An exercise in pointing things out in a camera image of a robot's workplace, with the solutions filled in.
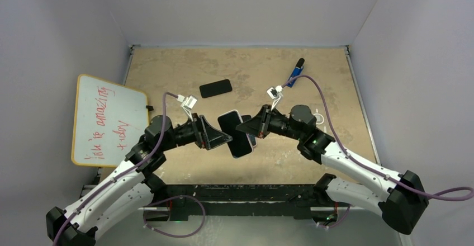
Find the black phone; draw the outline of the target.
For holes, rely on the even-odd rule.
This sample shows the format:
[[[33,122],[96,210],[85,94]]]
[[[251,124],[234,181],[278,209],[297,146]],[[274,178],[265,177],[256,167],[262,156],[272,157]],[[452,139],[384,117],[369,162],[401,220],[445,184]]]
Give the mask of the black phone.
[[[251,115],[242,115],[241,118],[242,118],[242,121],[245,122],[245,121],[250,120],[252,118],[252,116]],[[252,147],[255,148],[257,146],[257,140],[256,140],[255,136],[247,134],[247,137],[249,138],[249,141],[250,141]]]

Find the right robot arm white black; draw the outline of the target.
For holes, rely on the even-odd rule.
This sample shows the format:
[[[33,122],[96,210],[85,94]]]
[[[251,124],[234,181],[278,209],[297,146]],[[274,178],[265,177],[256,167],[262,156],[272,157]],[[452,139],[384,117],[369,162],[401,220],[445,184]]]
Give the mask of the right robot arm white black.
[[[317,128],[316,117],[306,105],[293,106],[288,116],[263,105],[236,129],[260,139],[277,134],[298,140],[297,150],[303,157],[355,180],[351,183],[331,174],[323,176],[314,189],[315,201],[321,205],[335,201],[364,208],[405,235],[413,232],[429,205],[428,198],[420,195],[424,187],[416,173],[392,171],[341,149],[334,137]]]

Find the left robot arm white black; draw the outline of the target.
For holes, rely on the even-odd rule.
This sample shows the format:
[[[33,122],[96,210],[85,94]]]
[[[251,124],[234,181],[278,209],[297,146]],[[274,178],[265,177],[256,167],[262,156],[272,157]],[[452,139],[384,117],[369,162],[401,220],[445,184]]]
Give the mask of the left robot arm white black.
[[[211,150],[230,141],[230,135],[196,113],[176,127],[166,115],[154,117],[106,179],[65,209],[54,207],[46,214],[48,237],[53,245],[95,245],[138,208],[165,203],[167,185],[154,173],[166,161],[165,151],[187,144]]]

